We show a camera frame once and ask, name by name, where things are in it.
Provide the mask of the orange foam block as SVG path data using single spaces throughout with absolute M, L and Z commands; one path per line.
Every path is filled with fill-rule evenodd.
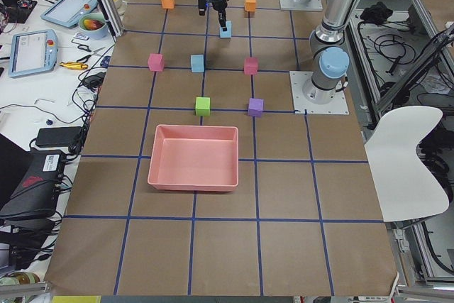
M 257 0 L 244 0 L 244 9 L 248 13 L 253 13 L 257 8 Z
M 164 9 L 173 9 L 175 7 L 175 0 L 161 0 L 161 6 Z

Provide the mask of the black power adapter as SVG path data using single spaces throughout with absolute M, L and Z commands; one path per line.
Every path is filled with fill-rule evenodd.
M 80 137 L 81 131 L 81 126 L 41 128 L 35 144 L 40 148 L 69 147 Z

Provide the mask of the brass cylinder tool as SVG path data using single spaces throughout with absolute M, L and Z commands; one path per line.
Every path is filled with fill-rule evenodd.
M 60 66 L 69 70 L 87 70 L 89 67 L 87 64 L 82 62 L 61 62 Z

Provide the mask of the light blue foam block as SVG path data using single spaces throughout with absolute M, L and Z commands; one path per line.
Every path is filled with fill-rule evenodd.
M 232 23 L 231 21 L 226 21 L 226 25 L 219 27 L 219 37 L 220 38 L 230 38 L 232 36 Z

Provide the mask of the scissors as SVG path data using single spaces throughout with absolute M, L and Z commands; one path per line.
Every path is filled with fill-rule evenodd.
M 100 56 L 100 52 L 104 49 L 104 47 L 98 48 L 96 50 L 88 52 L 87 55 L 81 57 L 80 59 L 76 60 L 77 63 L 87 64 L 89 59 L 95 55 Z

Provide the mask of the purple foam block far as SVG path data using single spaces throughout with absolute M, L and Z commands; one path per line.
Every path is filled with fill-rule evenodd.
M 264 99 L 260 98 L 249 98 L 248 102 L 248 115 L 251 117 L 260 118 L 264 111 Z

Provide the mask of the green foam block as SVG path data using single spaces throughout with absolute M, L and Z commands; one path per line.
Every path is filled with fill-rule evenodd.
M 209 97 L 196 98 L 195 114 L 197 116 L 209 116 L 211 114 L 211 99 Z

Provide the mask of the teach pendant tablet far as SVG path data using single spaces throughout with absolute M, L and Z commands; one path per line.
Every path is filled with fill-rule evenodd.
M 44 11 L 40 18 L 59 26 L 72 28 L 81 17 L 91 13 L 97 7 L 97 0 L 58 0 Z

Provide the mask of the light blue worn block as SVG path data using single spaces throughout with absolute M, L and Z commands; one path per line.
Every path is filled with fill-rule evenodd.
M 190 57 L 191 71 L 194 73 L 204 72 L 204 56 L 203 55 L 191 55 Z

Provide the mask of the black laptop computer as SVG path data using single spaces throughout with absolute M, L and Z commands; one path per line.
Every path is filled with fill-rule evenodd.
M 1 136 L 1 224 L 56 215 L 65 161 L 59 149 L 25 151 Z

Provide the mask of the teach pendant tablet near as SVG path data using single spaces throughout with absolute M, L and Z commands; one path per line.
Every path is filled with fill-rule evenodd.
M 57 62 L 54 30 L 15 34 L 11 42 L 9 77 L 18 78 L 52 71 Z

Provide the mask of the teach pendant tablet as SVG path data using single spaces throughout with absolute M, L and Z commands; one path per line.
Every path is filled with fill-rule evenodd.
M 91 13 L 97 7 L 97 0 L 58 0 L 44 11 L 40 18 L 59 26 L 72 28 L 81 17 Z
M 9 77 L 18 78 L 52 71 L 57 62 L 54 30 L 15 34 L 11 42 Z

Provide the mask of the pink plastic tray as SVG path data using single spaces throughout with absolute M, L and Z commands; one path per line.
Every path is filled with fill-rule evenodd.
M 158 190 L 232 192 L 239 182 L 235 126 L 160 124 L 148 173 Z

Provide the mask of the bowl with fruit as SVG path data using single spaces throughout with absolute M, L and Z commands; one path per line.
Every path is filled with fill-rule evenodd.
M 88 13 L 81 17 L 79 29 L 92 40 L 100 40 L 109 32 L 106 20 L 101 13 Z

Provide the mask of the red foam block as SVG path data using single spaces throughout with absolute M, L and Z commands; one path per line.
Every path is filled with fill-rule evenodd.
M 148 68 L 152 72 L 161 72 L 165 68 L 165 60 L 160 53 L 150 53 L 148 58 Z
M 243 71 L 245 75 L 256 75 L 258 73 L 258 59 L 256 57 L 247 57 L 244 60 Z

